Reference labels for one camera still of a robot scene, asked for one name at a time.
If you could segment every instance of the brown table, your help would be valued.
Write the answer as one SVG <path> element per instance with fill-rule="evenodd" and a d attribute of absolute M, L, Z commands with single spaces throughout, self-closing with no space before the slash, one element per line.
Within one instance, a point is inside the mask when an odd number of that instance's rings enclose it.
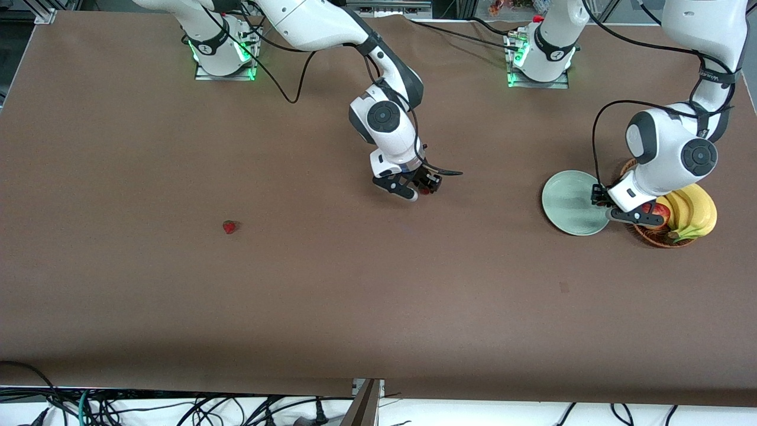
<path fill-rule="evenodd" d="M 353 49 L 319 53 L 289 105 L 262 73 L 195 82 L 171 16 L 37 27 L 0 117 L 0 356 L 60 385 L 345 394 L 385 377 L 404 397 L 757 406 L 742 83 L 702 182 L 711 236 L 676 250 L 617 223 L 573 237 L 544 217 L 544 182 L 592 170 L 607 102 L 685 99 L 696 59 L 588 27 L 571 89 L 509 89 L 494 47 L 370 23 L 425 82 L 429 160 L 466 172 L 415 204 L 371 183 L 372 147 L 347 121 L 370 83 Z M 304 56 L 263 61 L 292 91 Z M 638 110 L 603 117 L 607 178 Z"/>

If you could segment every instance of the wicker basket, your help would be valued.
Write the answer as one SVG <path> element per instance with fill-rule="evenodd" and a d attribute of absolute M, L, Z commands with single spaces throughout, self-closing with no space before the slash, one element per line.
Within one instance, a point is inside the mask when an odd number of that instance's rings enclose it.
<path fill-rule="evenodd" d="M 632 158 L 625 164 L 625 166 L 623 166 L 620 171 L 620 175 L 623 176 L 625 172 L 630 170 L 635 165 L 636 160 Z M 635 233 L 638 234 L 645 243 L 659 247 L 660 249 L 677 249 L 679 247 L 688 246 L 695 241 L 681 240 L 677 243 L 674 243 L 673 240 L 668 238 L 668 232 L 670 232 L 670 228 L 667 225 L 659 229 L 650 229 L 648 227 L 640 227 L 639 225 L 629 224 L 628 228 L 634 230 Z"/>

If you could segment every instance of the red apple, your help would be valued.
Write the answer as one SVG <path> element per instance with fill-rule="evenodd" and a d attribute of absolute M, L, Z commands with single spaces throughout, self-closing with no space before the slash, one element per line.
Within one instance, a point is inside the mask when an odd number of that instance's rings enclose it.
<path fill-rule="evenodd" d="M 652 203 L 649 203 L 649 202 L 642 204 L 641 211 L 643 211 L 644 213 L 649 213 L 651 205 Z M 661 227 L 664 227 L 666 224 L 668 224 L 668 221 L 670 220 L 670 208 L 668 208 L 667 205 L 660 204 L 658 202 L 655 203 L 655 208 L 652 210 L 652 214 L 660 215 L 662 216 L 662 219 L 663 219 L 662 225 L 658 227 L 652 227 L 652 229 L 659 229 Z"/>

